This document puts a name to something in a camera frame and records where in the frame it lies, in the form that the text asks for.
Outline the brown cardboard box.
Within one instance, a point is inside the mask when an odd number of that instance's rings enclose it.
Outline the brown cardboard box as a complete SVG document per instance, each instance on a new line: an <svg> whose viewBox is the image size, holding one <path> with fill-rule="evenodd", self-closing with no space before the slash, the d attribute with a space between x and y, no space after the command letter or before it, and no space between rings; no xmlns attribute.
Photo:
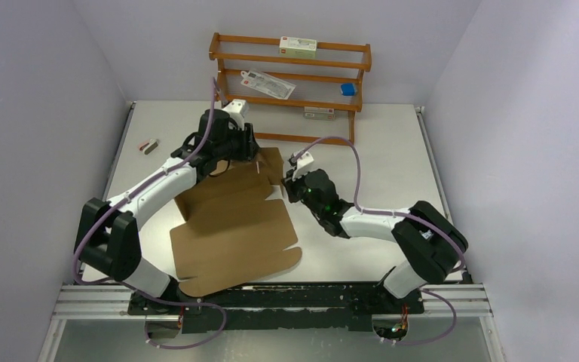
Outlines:
<svg viewBox="0 0 579 362"><path fill-rule="evenodd" d="M219 162L216 172L174 199L184 222L170 230L179 289L212 293L290 270L302 258L282 198L283 160L264 147L252 161Z"/></svg>

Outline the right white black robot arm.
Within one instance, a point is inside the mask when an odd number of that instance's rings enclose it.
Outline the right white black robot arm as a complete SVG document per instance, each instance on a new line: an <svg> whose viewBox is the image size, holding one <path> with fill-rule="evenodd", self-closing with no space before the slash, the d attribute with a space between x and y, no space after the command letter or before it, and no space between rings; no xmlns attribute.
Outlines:
<svg viewBox="0 0 579 362"><path fill-rule="evenodd" d="M440 284L465 266L468 242L432 204L418 201L400 210L359 209L341 198L324 170L295 176L282 184L291 203L300 202L324 231L338 238L374 238L397 244L406 260L380 281L378 306L394 312L413 290Z"/></svg>

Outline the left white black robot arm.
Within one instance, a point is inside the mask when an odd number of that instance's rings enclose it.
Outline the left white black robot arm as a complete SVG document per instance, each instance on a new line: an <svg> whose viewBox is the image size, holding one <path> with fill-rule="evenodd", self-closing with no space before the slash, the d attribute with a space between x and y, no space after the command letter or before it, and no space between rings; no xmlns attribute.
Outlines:
<svg viewBox="0 0 579 362"><path fill-rule="evenodd" d="M177 307L182 292L174 276L142 255L141 228L165 204L206 179L220 161L252 161L259 152L254 127L235 112L208 109L198 130L143 181L107 201L90 199L82 208L73 269L89 265L112 280L141 292L157 312Z"/></svg>

